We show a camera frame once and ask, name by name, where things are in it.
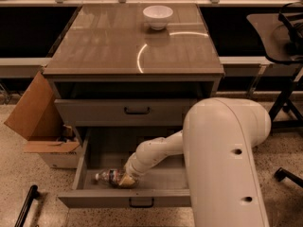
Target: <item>speckled floor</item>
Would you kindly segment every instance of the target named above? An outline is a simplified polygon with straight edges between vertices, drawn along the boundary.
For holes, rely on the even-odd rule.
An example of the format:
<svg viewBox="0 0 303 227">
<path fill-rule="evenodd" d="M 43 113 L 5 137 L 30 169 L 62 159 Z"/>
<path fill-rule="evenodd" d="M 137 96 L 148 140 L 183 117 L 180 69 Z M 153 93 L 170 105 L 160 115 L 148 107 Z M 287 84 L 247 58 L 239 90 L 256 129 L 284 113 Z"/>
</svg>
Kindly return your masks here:
<svg viewBox="0 0 303 227">
<path fill-rule="evenodd" d="M 23 153 L 26 142 L 3 122 L 14 108 L 0 106 L 0 226 L 14 226 L 27 191 L 37 184 L 41 197 L 33 202 L 25 226 L 194 226 L 191 208 L 68 209 L 58 199 L 69 190 L 75 170 L 52 169 L 37 154 Z M 266 109 L 271 103 L 262 102 Z M 303 177 L 303 129 L 275 132 L 254 148 L 263 198 L 272 227 L 303 226 L 303 189 L 289 180 L 278 183 L 280 167 Z"/>
</svg>

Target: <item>cardboard box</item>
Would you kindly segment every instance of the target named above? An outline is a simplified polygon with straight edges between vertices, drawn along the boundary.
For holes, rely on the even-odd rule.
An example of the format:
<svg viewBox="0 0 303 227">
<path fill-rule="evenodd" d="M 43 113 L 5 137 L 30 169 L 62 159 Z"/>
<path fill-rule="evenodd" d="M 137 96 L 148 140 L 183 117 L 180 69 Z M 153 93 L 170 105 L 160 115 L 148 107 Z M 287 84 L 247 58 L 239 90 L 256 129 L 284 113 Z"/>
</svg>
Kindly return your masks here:
<svg viewBox="0 0 303 227">
<path fill-rule="evenodd" d="M 27 140 L 24 152 L 39 153 L 50 167 L 77 168 L 80 143 L 57 140 L 63 122 L 54 100 L 47 80 L 38 72 L 4 123 Z"/>
</svg>

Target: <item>desk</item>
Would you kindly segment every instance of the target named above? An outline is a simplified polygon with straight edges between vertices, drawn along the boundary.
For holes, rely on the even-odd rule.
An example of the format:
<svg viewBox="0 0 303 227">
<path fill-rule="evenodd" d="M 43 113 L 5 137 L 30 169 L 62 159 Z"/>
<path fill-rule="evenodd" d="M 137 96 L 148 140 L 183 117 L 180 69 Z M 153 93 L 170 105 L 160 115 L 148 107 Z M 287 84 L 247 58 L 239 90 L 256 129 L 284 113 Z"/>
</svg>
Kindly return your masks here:
<svg viewBox="0 0 303 227">
<path fill-rule="evenodd" d="M 269 61 L 285 64 L 285 66 L 289 64 L 298 64 L 298 69 L 294 74 L 294 78 L 290 79 L 288 85 L 285 85 L 285 89 L 282 90 L 269 112 L 272 121 L 274 121 L 278 112 L 287 104 L 288 108 L 295 114 L 298 120 L 277 121 L 274 122 L 273 127 L 284 128 L 303 126 L 303 116 L 289 99 L 303 75 L 303 55 L 297 55 L 294 45 L 290 42 L 288 30 L 278 21 L 277 14 L 251 14 L 247 19 L 260 36 L 264 45 L 265 56 Z"/>
<path fill-rule="evenodd" d="M 161 31 L 144 23 L 147 6 L 84 5 L 44 71 L 84 150 L 73 190 L 59 194 L 68 207 L 190 206 L 183 156 L 135 191 L 91 182 L 103 167 L 122 167 L 142 140 L 182 129 L 224 74 L 196 5 L 167 4 L 173 17 Z"/>
</svg>

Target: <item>closed drawer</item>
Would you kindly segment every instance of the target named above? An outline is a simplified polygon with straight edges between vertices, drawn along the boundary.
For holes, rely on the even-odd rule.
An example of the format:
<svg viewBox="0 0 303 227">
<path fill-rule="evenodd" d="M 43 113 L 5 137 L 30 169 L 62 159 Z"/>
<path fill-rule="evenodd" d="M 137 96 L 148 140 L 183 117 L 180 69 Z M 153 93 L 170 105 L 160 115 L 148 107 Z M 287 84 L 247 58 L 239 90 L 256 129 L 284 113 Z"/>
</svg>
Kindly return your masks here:
<svg viewBox="0 0 303 227">
<path fill-rule="evenodd" d="M 59 199 L 70 208 L 190 206 L 183 155 L 170 156 L 140 179 L 134 189 L 112 188 L 92 181 L 103 168 L 122 168 L 144 140 L 166 137 L 173 128 L 91 128 L 87 131 L 75 181 Z"/>
<path fill-rule="evenodd" d="M 182 126 L 196 99 L 57 99 L 65 124 L 83 126 Z"/>
</svg>

